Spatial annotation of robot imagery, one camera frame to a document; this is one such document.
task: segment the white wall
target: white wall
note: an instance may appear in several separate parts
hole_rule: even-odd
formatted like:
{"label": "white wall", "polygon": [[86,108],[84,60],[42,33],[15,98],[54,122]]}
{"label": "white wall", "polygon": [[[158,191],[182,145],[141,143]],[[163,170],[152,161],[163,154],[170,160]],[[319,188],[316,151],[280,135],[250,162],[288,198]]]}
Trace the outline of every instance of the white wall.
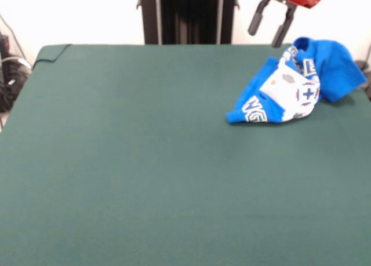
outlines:
{"label": "white wall", "polygon": [[[284,21],[285,6],[271,2],[255,37],[247,33],[260,0],[239,0],[233,43],[270,43]],[[0,13],[14,29],[27,58],[33,62],[43,45],[55,43],[143,44],[141,10],[137,0],[1,0]],[[286,37],[335,39],[355,58],[364,59],[371,42],[366,17],[369,0],[323,0],[311,10],[298,8]],[[0,29],[8,33],[0,23]]]}

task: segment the black metal frame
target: black metal frame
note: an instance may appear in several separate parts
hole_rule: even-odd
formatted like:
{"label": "black metal frame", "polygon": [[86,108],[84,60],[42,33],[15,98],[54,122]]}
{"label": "black metal frame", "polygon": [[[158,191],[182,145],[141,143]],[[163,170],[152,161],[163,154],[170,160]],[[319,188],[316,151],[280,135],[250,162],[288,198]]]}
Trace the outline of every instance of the black metal frame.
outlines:
{"label": "black metal frame", "polygon": [[223,1],[223,20],[221,23],[221,44],[232,43],[234,9],[237,0]]}
{"label": "black metal frame", "polygon": [[158,44],[156,0],[140,0],[143,14],[144,41]]}
{"label": "black metal frame", "polygon": [[[187,24],[187,43],[215,44],[218,0],[199,0],[194,6],[178,0],[161,0],[162,43],[179,43],[179,23]],[[223,0],[220,43],[232,41],[233,17],[236,0]],[[146,44],[159,44],[156,0],[141,0],[144,40]]]}

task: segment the blue t-shirt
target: blue t-shirt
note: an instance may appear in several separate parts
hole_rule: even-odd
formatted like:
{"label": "blue t-shirt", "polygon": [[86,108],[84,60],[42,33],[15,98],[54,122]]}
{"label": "blue t-shirt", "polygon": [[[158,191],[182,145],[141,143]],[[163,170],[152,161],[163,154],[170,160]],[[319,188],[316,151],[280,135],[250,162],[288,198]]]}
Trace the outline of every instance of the blue t-shirt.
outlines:
{"label": "blue t-shirt", "polygon": [[322,97],[336,102],[365,81],[340,43],[299,38],[280,60],[268,59],[227,120],[280,123],[302,118]]}

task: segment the red robot arm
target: red robot arm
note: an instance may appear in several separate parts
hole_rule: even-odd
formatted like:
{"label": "red robot arm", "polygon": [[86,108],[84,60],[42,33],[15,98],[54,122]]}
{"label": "red robot arm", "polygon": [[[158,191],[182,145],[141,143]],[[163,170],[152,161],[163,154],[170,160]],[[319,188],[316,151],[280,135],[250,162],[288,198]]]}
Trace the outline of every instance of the red robot arm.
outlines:
{"label": "red robot arm", "polygon": [[[254,14],[253,20],[249,27],[249,34],[255,35],[257,29],[259,28],[260,22],[263,18],[263,11],[264,8],[268,5],[270,0],[262,0]],[[276,33],[275,38],[273,39],[272,46],[275,48],[279,48],[282,45],[283,39],[285,38],[287,32],[289,31],[289,28],[291,26],[291,23],[294,19],[294,13],[296,10],[296,7],[303,6],[306,8],[312,8],[315,6],[320,0],[276,0],[279,2],[282,2],[287,5],[288,11],[286,12],[286,20],[283,24],[281,24],[278,28],[278,31]]]}

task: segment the green table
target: green table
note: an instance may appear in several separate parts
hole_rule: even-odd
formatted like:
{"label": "green table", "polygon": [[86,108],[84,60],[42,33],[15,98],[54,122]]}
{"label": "green table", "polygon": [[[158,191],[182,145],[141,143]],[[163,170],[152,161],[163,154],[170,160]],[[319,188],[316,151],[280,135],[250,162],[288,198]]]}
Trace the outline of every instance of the green table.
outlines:
{"label": "green table", "polygon": [[365,94],[225,120],[281,52],[42,49],[0,135],[0,265],[370,266]]}

